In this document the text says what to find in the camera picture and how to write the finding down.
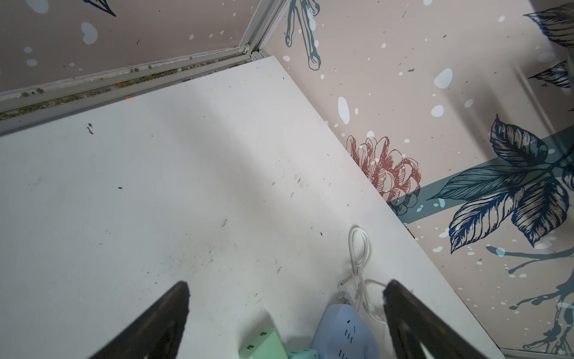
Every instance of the coiled white cable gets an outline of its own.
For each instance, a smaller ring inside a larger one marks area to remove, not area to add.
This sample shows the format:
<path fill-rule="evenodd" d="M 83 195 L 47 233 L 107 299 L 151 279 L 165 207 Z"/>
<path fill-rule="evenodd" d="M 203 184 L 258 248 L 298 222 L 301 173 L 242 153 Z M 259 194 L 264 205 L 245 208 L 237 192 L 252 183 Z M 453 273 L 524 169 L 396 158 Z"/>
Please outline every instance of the coiled white cable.
<path fill-rule="evenodd" d="M 357 237 L 363 240 L 363 255 L 358 257 L 355 255 L 355 248 L 353 243 Z M 351 264 L 353 267 L 353 275 L 359 277 L 359 300 L 355 306 L 355 310 L 359 311 L 361 304 L 364 306 L 367 314 L 373 318 L 373 320 L 386 324 L 384 320 L 378 318 L 371 312 L 371 302 L 369 300 L 369 293 L 367 292 L 367 286 L 363 279 L 363 268 L 367 265 L 369 259 L 371 258 L 371 239 L 367 232 L 365 232 L 361 227 L 355 226 L 351 228 L 349 232 L 349 253 L 351 254 Z"/>

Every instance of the green power strip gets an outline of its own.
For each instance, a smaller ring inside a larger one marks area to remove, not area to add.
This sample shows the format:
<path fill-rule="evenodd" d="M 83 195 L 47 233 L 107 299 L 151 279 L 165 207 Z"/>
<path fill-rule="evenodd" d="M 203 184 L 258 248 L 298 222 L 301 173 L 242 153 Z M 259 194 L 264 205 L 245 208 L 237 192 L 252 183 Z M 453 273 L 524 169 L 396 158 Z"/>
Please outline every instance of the green power strip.
<path fill-rule="evenodd" d="M 264 328 L 239 351 L 241 359 L 288 359 L 279 335 L 272 327 Z"/>
<path fill-rule="evenodd" d="M 300 349 L 287 353 L 289 359 L 319 359 L 315 349 Z"/>

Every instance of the floral wallpaper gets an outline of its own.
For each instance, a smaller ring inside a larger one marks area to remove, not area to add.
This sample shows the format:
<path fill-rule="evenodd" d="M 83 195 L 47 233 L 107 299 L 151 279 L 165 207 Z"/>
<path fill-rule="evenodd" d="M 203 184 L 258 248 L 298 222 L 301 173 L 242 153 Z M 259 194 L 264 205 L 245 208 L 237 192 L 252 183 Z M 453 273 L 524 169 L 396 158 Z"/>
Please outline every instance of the floral wallpaper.
<path fill-rule="evenodd" d="M 501 348 L 574 356 L 572 47 L 574 2 L 292 0 L 263 49 Z"/>

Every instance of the white tabletop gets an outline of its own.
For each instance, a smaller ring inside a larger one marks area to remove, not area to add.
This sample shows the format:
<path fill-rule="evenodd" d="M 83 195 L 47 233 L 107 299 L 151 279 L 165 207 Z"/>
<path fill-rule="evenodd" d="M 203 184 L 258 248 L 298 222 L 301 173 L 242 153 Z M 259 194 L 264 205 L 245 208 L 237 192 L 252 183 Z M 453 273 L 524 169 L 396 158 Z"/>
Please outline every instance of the white tabletop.
<path fill-rule="evenodd" d="M 269 322 L 308 346 L 353 225 L 365 278 L 502 358 L 275 58 L 1 137 L 0 168 L 2 358 L 88 357 L 178 280 L 179 357 L 235 358 Z"/>

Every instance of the power strip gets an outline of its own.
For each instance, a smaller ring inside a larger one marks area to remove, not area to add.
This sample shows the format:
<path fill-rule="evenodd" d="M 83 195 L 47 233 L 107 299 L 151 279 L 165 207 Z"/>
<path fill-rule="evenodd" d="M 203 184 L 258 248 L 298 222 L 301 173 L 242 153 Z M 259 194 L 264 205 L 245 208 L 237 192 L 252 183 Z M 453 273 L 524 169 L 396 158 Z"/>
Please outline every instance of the power strip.
<path fill-rule="evenodd" d="M 241 359 L 288 359 L 279 335 L 273 327 L 266 327 L 239 351 Z"/>
<path fill-rule="evenodd" d="M 315 349 L 294 350 L 287 353 L 289 359 L 319 359 L 319 353 Z"/>
<path fill-rule="evenodd" d="M 321 359 L 378 359 L 375 337 L 355 309 L 347 304 L 327 307 L 313 345 Z"/>

